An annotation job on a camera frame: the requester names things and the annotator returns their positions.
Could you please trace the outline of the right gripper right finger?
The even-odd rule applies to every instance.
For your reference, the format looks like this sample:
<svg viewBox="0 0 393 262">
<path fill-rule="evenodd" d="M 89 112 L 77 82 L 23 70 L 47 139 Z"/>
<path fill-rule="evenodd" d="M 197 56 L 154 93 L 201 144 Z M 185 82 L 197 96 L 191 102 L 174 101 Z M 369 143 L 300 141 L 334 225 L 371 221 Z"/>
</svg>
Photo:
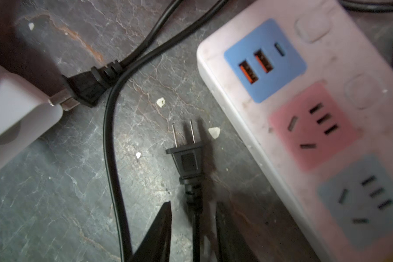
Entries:
<svg viewBox="0 0 393 262">
<path fill-rule="evenodd" d="M 258 262 L 240 233 L 225 203 L 216 204 L 216 230 L 219 262 Z"/>
</svg>

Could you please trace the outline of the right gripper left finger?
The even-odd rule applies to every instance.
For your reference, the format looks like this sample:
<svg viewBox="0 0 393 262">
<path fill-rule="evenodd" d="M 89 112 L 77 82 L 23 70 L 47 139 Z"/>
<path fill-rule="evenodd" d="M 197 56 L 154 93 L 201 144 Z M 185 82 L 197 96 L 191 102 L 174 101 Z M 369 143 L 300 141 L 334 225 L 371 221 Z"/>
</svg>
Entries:
<svg viewBox="0 0 393 262">
<path fill-rule="evenodd" d="M 170 259 L 172 212 L 171 202 L 165 202 L 141 245 L 129 262 L 168 262 Z"/>
</svg>

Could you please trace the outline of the white power strip coloured sockets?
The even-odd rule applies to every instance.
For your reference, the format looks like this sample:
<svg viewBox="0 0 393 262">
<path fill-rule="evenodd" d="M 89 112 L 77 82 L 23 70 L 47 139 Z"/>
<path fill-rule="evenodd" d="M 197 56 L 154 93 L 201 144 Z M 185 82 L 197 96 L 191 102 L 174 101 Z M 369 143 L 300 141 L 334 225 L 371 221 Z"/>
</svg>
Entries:
<svg viewBox="0 0 393 262">
<path fill-rule="evenodd" d="M 393 69 L 339 1 L 256 1 L 199 73 L 327 262 L 393 262 Z"/>
</svg>

